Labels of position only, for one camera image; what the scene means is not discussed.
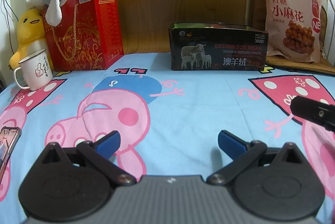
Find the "pink snack bag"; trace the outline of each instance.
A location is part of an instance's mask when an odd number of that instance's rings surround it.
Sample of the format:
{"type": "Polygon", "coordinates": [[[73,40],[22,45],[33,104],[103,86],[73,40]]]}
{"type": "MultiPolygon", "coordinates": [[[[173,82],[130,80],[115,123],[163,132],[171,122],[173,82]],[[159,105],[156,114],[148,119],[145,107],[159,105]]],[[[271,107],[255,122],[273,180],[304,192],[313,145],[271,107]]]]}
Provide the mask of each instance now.
{"type": "Polygon", "coordinates": [[[267,55],[319,62],[321,3],[322,0],[266,0],[267,55]]]}

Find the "bed sheet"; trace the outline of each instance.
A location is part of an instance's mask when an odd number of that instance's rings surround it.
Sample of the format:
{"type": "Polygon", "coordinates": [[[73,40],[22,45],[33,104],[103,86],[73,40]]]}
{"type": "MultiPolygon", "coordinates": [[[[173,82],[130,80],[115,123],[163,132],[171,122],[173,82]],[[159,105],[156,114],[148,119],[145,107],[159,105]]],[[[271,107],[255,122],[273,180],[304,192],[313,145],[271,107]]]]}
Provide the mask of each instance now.
{"type": "Polygon", "coordinates": [[[281,147],[295,142],[325,189],[318,213],[331,223],[335,193],[335,139],[331,132],[292,116],[302,95],[335,104],[334,77],[265,67],[258,71],[171,71],[170,54],[130,54],[105,71],[60,72],[44,89],[0,94],[0,126],[19,126],[19,139],[0,185],[0,224],[26,216],[20,183],[45,145],[97,140],[112,130],[121,146],[110,160],[140,178],[200,174],[231,162],[217,144],[226,129],[240,138],[281,147]]]}

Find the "plush toy ear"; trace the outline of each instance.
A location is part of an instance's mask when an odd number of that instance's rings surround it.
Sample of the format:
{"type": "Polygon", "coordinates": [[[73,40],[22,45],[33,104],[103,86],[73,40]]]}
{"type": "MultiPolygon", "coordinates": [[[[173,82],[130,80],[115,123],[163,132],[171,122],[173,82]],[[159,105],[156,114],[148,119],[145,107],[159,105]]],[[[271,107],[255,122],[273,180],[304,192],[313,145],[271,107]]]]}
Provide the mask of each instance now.
{"type": "Polygon", "coordinates": [[[59,0],[50,0],[45,19],[46,22],[52,26],[58,26],[60,24],[62,20],[62,11],[59,0]]]}

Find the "lamb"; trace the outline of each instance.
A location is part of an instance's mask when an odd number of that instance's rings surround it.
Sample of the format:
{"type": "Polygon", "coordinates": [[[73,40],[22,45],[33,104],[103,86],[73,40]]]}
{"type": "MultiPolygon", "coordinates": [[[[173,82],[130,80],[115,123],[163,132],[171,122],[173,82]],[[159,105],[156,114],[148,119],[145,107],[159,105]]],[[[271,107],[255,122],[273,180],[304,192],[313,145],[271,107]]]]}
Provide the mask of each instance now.
{"type": "Polygon", "coordinates": [[[212,67],[212,57],[210,54],[206,54],[204,52],[200,52],[201,55],[201,59],[202,59],[202,67],[201,69],[204,68],[204,63],[206,63],[206,69],[207,69],[207,62],[208,62],[208,66],[211,68],[212,67]]]}
{"type": "Polygon", "coordinates": [[[195,56],[195,66],[196,66],[197,68],[199,68],[199,66],[200,66],[200,60],[202,60],[202,59],[201,59],[201,55],[200,55],[200,53],[201,53],[201,52],[197,52],[197,53],[196,53],[196,56],[195,56]]]}
{"type": "Polygon", "coordinates": [[[185,67],[187,69],[187,63],[190,62],[191,70],[193,70],[193,63],[195,62],[195,56],[197,53],[191,53],[191,56],[182,57],[182,69],[185,67]]]}
{"type": "Polygon", "coordinates": [[[185,56],[191,56],[191,53],[197,53],[197,52],[205,52],[204,50],[205,44],[197,44],[197,45],[187,45],[184,46],[181,50],[181,56],[182,58],[185,56]]]}

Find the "twisted dough snack picture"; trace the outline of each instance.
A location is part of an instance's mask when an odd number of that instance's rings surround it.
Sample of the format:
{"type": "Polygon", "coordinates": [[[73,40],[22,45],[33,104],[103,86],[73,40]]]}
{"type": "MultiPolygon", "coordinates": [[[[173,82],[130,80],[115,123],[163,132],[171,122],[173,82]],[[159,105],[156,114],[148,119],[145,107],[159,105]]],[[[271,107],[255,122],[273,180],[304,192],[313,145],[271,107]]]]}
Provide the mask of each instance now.
{"type": "Polygon", "coordinates": [[[283,44],[297,53],[310,55],[314,51],[315,41],[312,33],[313,30],[310,27],[302,27],[291,20],[289,28],[285,31],[286,38],[283,39],[283,44]]]}

